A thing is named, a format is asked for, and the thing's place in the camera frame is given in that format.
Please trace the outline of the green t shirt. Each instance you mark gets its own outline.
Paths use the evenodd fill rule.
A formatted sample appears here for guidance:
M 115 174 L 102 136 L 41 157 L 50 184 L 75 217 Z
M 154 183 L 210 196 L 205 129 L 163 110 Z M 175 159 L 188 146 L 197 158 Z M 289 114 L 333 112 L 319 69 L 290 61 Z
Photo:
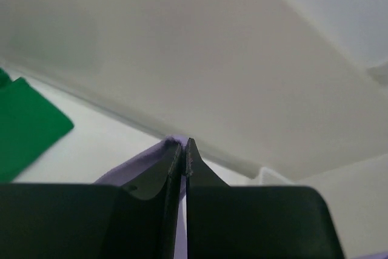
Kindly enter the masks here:
M 1 182 L 11 182 L 74 125 L 24 78 L 1 70 Z

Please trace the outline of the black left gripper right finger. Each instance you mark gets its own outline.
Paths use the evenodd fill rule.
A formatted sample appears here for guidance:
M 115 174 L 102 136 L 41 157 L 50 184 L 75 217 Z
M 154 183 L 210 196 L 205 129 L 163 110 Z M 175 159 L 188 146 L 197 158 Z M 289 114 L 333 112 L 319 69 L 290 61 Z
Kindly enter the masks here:
M 189 258 L 343 258 L 323 197 L 307 186 L 229 186 L 186 145 Z

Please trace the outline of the purple t shirt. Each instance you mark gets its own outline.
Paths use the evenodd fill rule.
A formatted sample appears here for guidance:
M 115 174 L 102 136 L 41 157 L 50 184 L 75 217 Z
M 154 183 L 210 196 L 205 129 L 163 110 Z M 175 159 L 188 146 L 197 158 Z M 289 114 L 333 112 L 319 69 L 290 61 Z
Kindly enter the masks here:
M 151 168 L 167 151 L 167 146 L 173 142 L 180 144 L 186 148 L 188 138 L 182 135 L 170 135 L 164 138 L 159 143 L 149 147 L 145 151 L 137 154 L 126 162 L 112 168 L 103 176 L 98 178 L 96 184 L 107 184 L 112 186 L 123 186 L 138 175 Z M 175 259 L 187 258 L 187 234 L 186 234 L 186 219 L 184 211 L 186 202 L 186 179 L 181 181 L 181 191 L 179 195 L 178 219 L 176 225 L 175 236 Z

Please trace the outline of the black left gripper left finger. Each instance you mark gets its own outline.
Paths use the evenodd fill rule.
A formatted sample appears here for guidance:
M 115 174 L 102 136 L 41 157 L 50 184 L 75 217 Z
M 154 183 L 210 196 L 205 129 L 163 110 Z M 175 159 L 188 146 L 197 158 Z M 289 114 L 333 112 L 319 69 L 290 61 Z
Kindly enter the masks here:
M 2 258 L 173 258 L 179 144 L 122 186 L 1 185 Z

